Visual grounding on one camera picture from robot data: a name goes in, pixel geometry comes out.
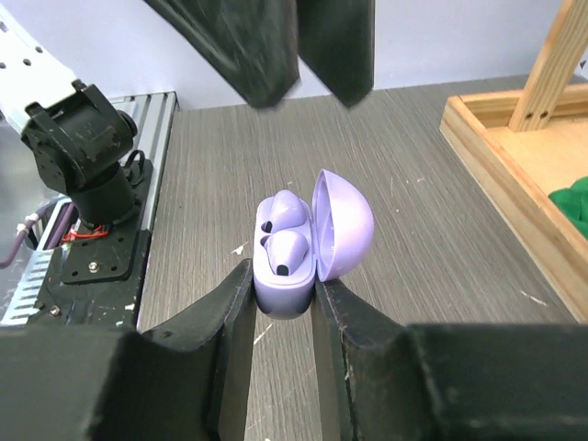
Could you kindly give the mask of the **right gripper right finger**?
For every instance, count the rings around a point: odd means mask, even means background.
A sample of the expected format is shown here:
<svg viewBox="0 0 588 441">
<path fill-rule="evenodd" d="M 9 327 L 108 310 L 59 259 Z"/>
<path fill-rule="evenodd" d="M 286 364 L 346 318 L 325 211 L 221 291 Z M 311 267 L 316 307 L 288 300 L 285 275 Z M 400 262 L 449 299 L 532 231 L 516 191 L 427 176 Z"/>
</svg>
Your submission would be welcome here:
<svg viewBox="0 0 588 441">
<path fill-rule="evenodd" d="M 311 322 L 326 440 L 587 437 L 583 325 L 401 325 L 339 280 Z"/>
</svg>

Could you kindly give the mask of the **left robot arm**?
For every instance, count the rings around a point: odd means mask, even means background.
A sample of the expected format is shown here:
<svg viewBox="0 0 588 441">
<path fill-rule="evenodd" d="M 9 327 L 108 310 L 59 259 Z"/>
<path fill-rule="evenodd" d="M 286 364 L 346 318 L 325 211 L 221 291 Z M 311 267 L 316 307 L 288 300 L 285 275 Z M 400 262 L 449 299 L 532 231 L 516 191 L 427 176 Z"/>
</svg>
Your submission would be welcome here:
<svg viewBox="0 0 588 441">
<path fill-rule="evenodd" d="M 307 65 L 346 107 L 374 85 L 371 1 L 153 1 L 252 108 L 278 105 Z M 43 183 L 83 221 L 110 226 L 138 211 L 120 165 L 137 126 L 7 12 L 1 15 L 1 112 L 32 151 Z"/>
</svg>

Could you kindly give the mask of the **green shirt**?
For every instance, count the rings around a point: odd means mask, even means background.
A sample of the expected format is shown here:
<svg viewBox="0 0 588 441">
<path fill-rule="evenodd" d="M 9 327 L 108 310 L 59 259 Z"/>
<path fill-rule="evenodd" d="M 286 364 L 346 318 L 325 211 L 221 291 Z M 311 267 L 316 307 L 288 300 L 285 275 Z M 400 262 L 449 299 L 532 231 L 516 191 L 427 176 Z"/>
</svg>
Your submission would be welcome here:
<svg viewBox="0 0 588 441">
<path fill-rule="evenodd" d="M 567 220 L 587 237 L 588 232 L 588 177 L 576 180 L 570 187 L 551 192 L 548 198 Z"/>
</svg>

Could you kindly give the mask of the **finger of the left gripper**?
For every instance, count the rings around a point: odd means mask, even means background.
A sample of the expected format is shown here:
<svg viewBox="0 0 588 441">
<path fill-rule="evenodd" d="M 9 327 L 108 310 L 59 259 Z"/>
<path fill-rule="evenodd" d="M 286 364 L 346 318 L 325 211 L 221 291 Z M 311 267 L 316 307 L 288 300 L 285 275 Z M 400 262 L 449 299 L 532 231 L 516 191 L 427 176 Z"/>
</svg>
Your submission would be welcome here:
<svg viewBox="0 0 588 441">
<path fill-rule="evenodd" d="M 345 107 L 372 90 L 374 0 L 298 1 L 299 56 Z"/>
<path fill-rule="evenodd" d="M 250 107 L 277 106 L 299 79 L 294 1 L 152 0 L 148 5 Z"/>
</svg>

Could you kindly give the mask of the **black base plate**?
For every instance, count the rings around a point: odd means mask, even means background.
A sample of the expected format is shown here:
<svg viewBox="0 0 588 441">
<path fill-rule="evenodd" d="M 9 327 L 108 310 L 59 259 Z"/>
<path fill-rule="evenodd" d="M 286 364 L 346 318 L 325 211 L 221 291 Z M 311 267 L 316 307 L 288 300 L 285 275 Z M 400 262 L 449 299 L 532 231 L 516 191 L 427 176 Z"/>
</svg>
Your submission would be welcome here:
<svg viewBox="0 0 588 441">
<path fill-rule="evenodd" d="M 147 161 L 134 188 L 137 216 L 103 238 L 72 242 L 54 252 L 37 299 L 41 309 L 29 324 L 136 326 L 152 238 L 141 226 L 152 175 L 153 164 Z"/>
</svg>

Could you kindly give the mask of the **wooden clothes rack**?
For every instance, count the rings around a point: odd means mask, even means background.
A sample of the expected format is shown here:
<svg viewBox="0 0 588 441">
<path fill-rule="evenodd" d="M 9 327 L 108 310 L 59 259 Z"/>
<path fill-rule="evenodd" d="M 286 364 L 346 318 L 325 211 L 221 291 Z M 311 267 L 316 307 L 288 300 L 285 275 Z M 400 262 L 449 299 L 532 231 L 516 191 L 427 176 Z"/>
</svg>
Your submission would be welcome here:
<svg viewBox="0 0 588 441">
<path fill-rule="evenodd" d="M 521 90 L 447 99 L 440 131 L 564 305 L 587 320 L 587 241 L 549 200 L 587 174 L 587 4 L 562 2 Z"/>
</svg>

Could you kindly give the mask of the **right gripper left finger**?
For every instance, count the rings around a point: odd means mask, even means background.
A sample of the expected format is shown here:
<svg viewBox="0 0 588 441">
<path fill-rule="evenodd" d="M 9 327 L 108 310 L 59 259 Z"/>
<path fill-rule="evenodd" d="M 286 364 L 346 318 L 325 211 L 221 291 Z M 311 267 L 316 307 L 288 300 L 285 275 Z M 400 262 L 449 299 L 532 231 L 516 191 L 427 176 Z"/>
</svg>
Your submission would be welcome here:
<svg viewBox="0 0 588 441">
<path fill-rule="evenodd" d="M 241 440 L 256 318 L 245 259 L 146 332 L 42 325 L 1 332 L 4 440 Z"/>
</svg>

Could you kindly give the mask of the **purple earbud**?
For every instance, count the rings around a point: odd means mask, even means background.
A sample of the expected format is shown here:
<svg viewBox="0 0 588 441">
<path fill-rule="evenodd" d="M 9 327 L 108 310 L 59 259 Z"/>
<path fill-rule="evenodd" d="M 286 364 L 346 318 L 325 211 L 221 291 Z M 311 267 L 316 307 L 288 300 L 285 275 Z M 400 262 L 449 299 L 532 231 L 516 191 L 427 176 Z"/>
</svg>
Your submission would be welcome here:
<svg viewBox="0 0 588 441">
<path fill-rule="evenodd" d="M 267 235 L 261 240 L 266 250 L 272 272 L 276 276 L 291 276 L 302 264 L 309 244 L 306 237 L 297 231 L 283 230 Z"/>
<path fill-rule="evenodd" d="M 262 223 L 263 232 L 274 233 L 303 225 L 308 219 L 302 200 L 290 190 L 278 191 L 272 199 L 269 214 Z"/>
</svg>

